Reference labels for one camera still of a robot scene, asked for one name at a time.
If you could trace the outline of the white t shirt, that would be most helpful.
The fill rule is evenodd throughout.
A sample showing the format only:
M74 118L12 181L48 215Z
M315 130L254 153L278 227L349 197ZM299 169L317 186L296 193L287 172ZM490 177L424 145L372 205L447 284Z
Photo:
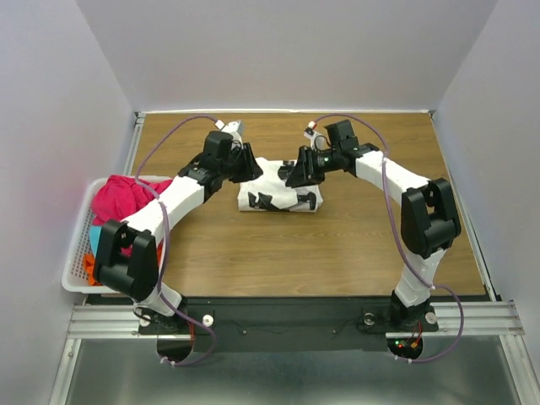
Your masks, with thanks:
M243 182L237 196L240 211L314 213L323 203L319 186L291 188L285 186L295 160L268 160L257 157L263 174L254 181Z

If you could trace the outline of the pink t shirt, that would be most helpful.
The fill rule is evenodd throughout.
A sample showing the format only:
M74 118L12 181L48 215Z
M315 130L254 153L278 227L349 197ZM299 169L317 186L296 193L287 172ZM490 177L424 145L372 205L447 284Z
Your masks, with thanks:
M144 208L155 199L155 193L162 193L172 182L171 179L150 182L132 177L111 175L109 180L95 194L91 203L94 213L93 225L102 225L108 220L121 221Z

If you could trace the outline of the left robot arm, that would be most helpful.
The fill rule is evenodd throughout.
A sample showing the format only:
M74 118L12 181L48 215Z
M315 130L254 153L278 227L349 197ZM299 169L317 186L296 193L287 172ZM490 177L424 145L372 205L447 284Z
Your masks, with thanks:
M187 324L183 297L163 283L170 231L218 192L225 181L241 183L262 175L249 143L237 131L211 131L202 152L144 208L102 225L94 279L159 314L168 332Z

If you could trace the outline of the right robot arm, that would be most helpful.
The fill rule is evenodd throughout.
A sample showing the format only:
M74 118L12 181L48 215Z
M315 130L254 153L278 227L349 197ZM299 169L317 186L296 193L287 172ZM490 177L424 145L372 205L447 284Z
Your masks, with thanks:
M342 170L381 189L388 212L393 203L399 205L400 218L390 224L404 268L391 293L388 319L394 327L407 329L428 312L436 270L462 232L451 183L403 168L390 160L387 146L360 143L352 126L354 116L340 118L325 127L325 134L316 130L317 121L307 125L310 145L299 149L285 184L315 186L327 173Z

